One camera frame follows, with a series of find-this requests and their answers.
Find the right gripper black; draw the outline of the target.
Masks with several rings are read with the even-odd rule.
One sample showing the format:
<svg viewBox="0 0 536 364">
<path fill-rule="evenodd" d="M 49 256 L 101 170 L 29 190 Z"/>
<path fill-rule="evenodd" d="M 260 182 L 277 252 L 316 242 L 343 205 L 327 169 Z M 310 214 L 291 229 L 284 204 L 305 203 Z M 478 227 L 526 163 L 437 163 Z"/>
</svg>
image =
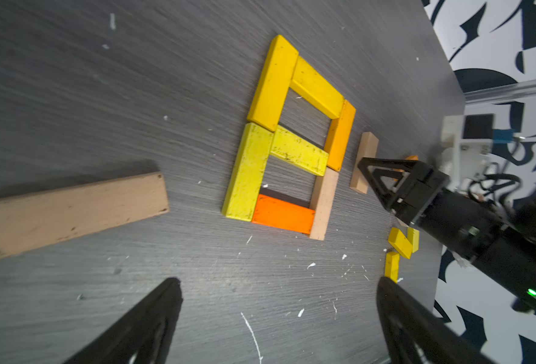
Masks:
<svg viewBox="0 0 536 364">
<path fill-rule="evenodd" d="M 363 157 L 357 166 L 386 211 L 463 258 L 479 259 L 502 241 L 502 219 L 482 203 L 449 191 L 450 178 L 431 165 Z"/>
</svg>

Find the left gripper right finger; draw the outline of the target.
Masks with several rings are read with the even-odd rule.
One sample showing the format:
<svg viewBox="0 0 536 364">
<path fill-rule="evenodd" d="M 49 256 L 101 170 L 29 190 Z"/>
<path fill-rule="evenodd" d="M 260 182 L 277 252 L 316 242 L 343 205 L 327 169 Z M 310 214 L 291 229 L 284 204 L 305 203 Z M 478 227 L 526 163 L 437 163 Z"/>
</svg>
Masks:
<svg viewBox="0 0 536 364">
<path fill-rule="evenodd" d="M 392 363 L 491 363 L 390 278 L 377 285 L 377 310 Z"/>
</svg>

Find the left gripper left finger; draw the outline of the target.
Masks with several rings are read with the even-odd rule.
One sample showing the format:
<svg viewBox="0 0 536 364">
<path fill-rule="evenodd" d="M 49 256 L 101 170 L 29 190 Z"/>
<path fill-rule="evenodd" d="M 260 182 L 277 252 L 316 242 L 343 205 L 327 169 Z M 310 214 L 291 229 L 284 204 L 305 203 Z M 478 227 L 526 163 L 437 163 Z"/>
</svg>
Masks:
<svg viewBox="0 0 536 364">
<path fill-rule="evenodd" d="M 167 278 L 66 362 L 165 363 L 182 304 L 181 281 Z"/>
</svg>

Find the amber orange block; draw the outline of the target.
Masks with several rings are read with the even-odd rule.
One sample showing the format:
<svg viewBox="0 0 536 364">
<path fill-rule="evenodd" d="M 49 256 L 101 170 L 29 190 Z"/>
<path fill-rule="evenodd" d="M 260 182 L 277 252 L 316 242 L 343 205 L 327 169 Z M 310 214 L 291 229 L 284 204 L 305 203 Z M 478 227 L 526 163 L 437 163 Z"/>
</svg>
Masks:
<svg viewBox="0 0 536 364">
<path fill-rule="evenodd" d="M 330 124 L 324 150 L 329 154 L 327 166 L 335 171 L 342 169 L 355 115 L 356 108 L 345 100 L 339 117 Z"/>
</svg>

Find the red orange block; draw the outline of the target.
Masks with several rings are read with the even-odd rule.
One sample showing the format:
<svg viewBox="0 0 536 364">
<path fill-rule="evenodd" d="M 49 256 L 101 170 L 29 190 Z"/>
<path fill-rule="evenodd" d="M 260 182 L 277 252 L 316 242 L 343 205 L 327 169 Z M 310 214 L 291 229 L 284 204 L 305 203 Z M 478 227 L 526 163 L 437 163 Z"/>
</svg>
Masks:
<svg viewBox="0 0 536 364">
<path fill-rule="evenodd" d="M 313 209 L 260 194 L 251 221 L 254 224 L 309 234 L 314 216 Z"/>
</svg>

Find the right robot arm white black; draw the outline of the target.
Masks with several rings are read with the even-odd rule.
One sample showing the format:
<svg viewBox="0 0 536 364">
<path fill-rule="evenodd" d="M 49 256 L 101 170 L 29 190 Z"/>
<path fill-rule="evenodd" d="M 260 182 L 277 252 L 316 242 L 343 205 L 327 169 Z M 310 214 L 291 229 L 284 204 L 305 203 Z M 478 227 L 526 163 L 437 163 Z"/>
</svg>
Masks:
<svg viewBox="0 0 536 364">
<path fill-rule="evenodd" d="M 383 208 L 425 231 L 536 310 L 536 189 L 508 218 L 462 194 L 414 160 L 363 158 L 358 169 Z"/>
</svg>

